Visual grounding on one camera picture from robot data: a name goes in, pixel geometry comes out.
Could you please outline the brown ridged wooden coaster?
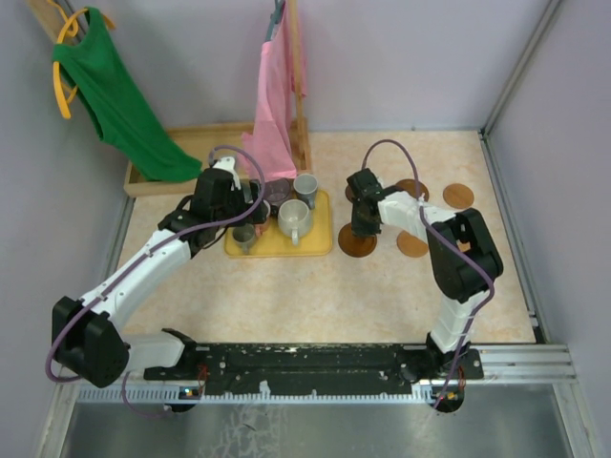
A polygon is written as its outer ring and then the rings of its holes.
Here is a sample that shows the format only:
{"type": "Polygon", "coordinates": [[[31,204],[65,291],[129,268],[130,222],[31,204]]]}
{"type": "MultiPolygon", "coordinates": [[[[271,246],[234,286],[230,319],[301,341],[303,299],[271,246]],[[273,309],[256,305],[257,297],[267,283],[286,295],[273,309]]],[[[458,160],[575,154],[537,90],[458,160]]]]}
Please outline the brown ridged wooden coaster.
{"type": "Polygon", "coordinates": [[[353,258],[364,258],[370,255],[377,245],[376,236],[357,237],[352,233],[351,224],[345,224],[339,231],[338,244],[340,249],[353,258]]]}

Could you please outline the light wooden coaster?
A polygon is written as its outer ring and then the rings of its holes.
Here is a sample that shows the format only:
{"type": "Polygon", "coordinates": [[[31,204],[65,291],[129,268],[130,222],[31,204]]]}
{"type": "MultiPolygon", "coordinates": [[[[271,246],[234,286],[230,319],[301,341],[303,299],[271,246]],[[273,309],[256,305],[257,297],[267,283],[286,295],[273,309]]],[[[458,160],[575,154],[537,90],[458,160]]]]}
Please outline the light wooden coaster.
{"type": "Polygon", "coordinates": [[[452,183],[444,188],[443,199],[454,209],[467,209],[474,204],[474,192],[465,184],[452,183]]]}
{"type": "Polygon", "coordinates": [[[399,233],[396,239],[396,245],[403,255],[410,258],[421,258],[429,252],[429,246],[426,242],[406,231],[399,233]]]}

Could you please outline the grey blue mug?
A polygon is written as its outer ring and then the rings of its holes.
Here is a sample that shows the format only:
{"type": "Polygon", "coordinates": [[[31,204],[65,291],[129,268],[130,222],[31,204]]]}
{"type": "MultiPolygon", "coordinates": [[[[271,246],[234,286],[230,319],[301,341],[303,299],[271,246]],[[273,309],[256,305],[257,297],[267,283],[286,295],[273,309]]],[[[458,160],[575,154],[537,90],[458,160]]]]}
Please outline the grey blue mug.
{"type": "Polygon", "coordinates": [[[318,179],[312,174],[300,174],[293,180],[296,198],[304,202],[310,210],[315,208],[318,189],[318,179]]]}

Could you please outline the large white mug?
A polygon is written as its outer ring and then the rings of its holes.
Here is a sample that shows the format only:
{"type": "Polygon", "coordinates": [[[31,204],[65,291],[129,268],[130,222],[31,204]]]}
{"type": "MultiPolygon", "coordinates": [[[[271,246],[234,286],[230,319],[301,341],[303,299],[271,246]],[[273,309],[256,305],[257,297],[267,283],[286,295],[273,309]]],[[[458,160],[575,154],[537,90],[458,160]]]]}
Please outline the large white mug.
{"type": "Polygon", "coordinates": [[[298,199],[284,202],[278,212],[278,225],[284,236],[288,237],[294,246],[308,235],[313,227],[313,215],[308,205],[298,199]]]}

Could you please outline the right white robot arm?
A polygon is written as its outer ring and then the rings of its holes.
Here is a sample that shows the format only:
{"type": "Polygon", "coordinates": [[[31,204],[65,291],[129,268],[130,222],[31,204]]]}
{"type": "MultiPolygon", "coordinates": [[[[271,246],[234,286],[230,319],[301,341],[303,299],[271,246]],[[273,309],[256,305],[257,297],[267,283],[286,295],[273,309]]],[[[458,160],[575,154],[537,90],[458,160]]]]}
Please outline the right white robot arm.
{"type": "Polygon", "coordinates": [[[479,308],[495,292],[503,263],[481,213],[474,208],[444,210],[396,185],[384,187],[365,168],[348,177],[352,193],[351,231],[376,236],[383,225],[399,228],[426,243],[435,283],[441,291],[439,317],[429,334],[428,370],[449,377],[460,366],[456,349],[467,344],[479,308]]]}

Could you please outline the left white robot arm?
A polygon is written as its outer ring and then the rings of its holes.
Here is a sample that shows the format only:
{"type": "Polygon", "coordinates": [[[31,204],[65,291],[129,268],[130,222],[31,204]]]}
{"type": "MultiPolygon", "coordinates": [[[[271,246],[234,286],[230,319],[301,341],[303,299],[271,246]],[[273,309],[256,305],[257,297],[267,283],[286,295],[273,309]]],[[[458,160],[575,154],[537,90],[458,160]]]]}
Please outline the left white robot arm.
{"type": "Polygon", "coordinates": [[[192,195],[158,224],[157,230],[101,285],[73,300],[61,298],[52,312],[52,346],[46,363],[71,370],[102,388],[130,371],[166,367],[192,376],[199,356],[177,331],[124,337],[121,331],[142,303],[178,268],[212,243],[221,229],[263,222],[264,184],[241,181],[220,166],[204,170],[192,195]]]}

